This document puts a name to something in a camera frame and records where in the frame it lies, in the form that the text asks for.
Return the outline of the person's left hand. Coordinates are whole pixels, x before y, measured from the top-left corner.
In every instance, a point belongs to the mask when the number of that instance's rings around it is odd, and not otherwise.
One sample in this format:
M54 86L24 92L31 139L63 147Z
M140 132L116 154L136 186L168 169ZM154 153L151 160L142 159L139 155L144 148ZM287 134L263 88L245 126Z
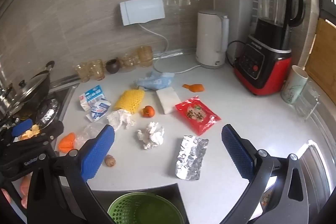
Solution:
M23 195L21 199L21 205L25 209L27 209L27 199L28 199L30 181L31 181L31 175L28 174L27 176L24 176L24 178L22 178L21 185L20 185L20 191L21 191L21 194ZM5 195L5 198L7 199L7 201L11 203L11 197L8 194L8 192L5 189L1 189L1 191Z

